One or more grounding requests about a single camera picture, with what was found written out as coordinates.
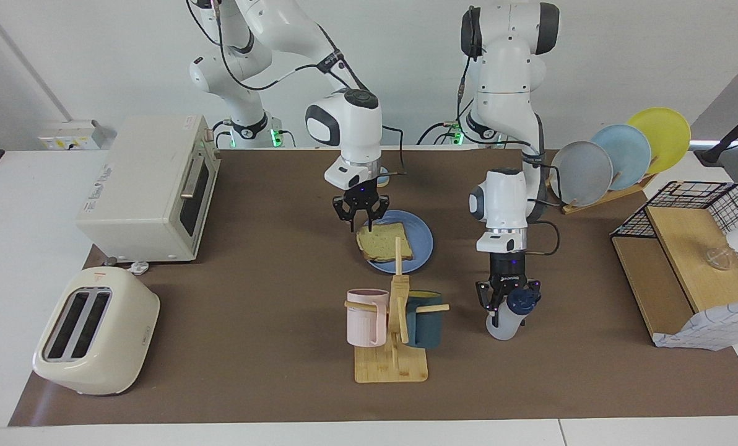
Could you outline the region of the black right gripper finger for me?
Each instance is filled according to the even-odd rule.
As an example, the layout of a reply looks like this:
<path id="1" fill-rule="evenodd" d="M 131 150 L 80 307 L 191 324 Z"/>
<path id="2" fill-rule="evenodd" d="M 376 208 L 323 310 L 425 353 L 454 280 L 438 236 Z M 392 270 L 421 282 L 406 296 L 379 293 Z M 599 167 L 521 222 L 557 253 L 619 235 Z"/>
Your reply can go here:
<path id="1" fill-rule="evenodd" d="M 333 209 L 335 209 L 340 220 L 347 221 L 349 223 L 351 232 L 355 231 L 354 219 L 358 211 L 358 204 L 357 198 L 333 198 Z"/>
<path id="2" fill-rule="evenodd" d="M 367 208 L 367 230 L 369 232 L 372 231 L 373 222 L 383 217 L 386 210 L 388 209 L 388 206 L 389 196 L 378 195 L 378 199 L 375 201 L 375 203 Z"/>

